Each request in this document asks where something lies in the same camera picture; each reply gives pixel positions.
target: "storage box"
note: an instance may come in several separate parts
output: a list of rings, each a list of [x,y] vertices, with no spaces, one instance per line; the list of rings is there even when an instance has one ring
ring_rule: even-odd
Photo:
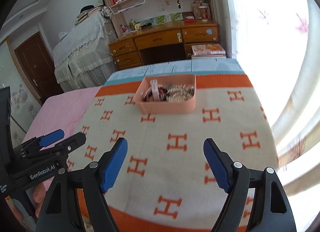
[[[167,86],[168,84],[184,85],[195,87],[195,94],[185,102],[152,101],[143,102],[142,96],[150,87],[150,81],[156,79],[158,84]],[[196,108],[196,76],[194,74],[165,75],[155,77],[145,77],[133,100],[144,114],[184,114],[191,113]]]

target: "brown door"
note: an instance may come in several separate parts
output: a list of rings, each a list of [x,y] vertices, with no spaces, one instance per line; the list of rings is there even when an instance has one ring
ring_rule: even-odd
[[[51,96],[63,93],[54,75],[54,64],[39,32],[14,51],[23,71],[40,95],[42,102]]]

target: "metal screw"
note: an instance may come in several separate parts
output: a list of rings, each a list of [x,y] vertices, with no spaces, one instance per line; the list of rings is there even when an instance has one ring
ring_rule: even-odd
[[[242,168],[242,163],[239,163],[239,162],[235,162],[233,163],[234,167],[236,168]]]
[[[270,174],[273,174],[275,172],[275,170],[272,169],[271,167],[268,167],[267,168],[267,172],[269,172]]]
[[[65,171],[66,171],[66,169],[65,169],[65,168],[61,168],[61,169],[59,169],[59,170],[58,170],[58,173],[59,173],[59,174],[64,174],[64,173],[65,173]]]
[[[97,162],[91,162],[91,163],[89,164],[89,167],[90,167],[91,169],[97,168],[97,167],[98,167],[98,163],[97,163]]]

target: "blue gripper pad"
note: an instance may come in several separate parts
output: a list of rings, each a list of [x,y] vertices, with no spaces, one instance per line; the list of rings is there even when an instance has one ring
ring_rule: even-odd
[[[204,155],[208,161],[208,164],[210,165],[211,171],[217,181],[218,186],[221,189],[224,189],[224,191],[226,193],[229,193],[231,191],[231,185],[228,182],[228,171],[225,168],[224,164],[222,163],[220,157],[218,156],[218,154],[214,150],[213,145],[211,144],[210,140],[212,140],[212,139],[206,139],[204,141],[204,144],[203,144]]]
[[[47,147],[47,146],[63,139],[63,137],[64,137],[64,131],[61,129],[56,130],[52,133],[49,133],[49,134],[43,136],[39,142],[39,146]]]
[[[103,179],[101,184],[101,189],[105,193],[108,189],[112,188],[116,182],[118,174],[120,172],[123,161],[128,152],[127,140],[122,138],[120,144],[118,145],[116,151],[111,157],[108,165],[103,171]]]

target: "sheer white curtain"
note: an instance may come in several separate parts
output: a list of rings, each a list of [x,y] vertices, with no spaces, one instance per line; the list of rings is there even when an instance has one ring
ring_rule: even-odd
[[[224,5],[230,54],[261,100],[275,139],[279,178],[297,231],[305,231],[320,210],[310,194],[320,183],[320,10],[314,0],[227,0]],[[308,212],[302,213],[306,201]]]

